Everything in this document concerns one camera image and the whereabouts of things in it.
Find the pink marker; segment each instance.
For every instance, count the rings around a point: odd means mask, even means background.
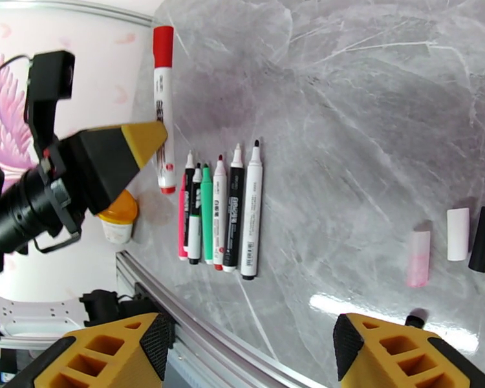
[[[429,254],[431,251],[431,232],[414,231],[409,245],[409,262],[406,284],[410,287],[423,287],[429,280]]]
[[[185,174],[182,177],[182,187],[180,188],[180,204],[178,209],[178,256],[181,261],[188,260],[188,254],[184,249],[185,243]]]
[[[153,31],[156,120],[163,122],[167,129],[167,140],[156,154],[158,185],[163,194],[173,194],[176,191],[172,106],[173,38],[173,27],[158,27]]]

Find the gray marble table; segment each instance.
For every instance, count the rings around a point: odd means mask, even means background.
[[[485,204],[485,0],[167,0],[175,136],[214,162],[264,153],[259,277],[177,257],[177,195],[155,166],[131,189],[128,249],[199,314],[329,387],[342,312],[428,329],[485,371],[485,274],[446,260],[446,210]],[[154,118],[147,43],[133,120]],[[432,227],[429,284],[405,285],[407,241]]]

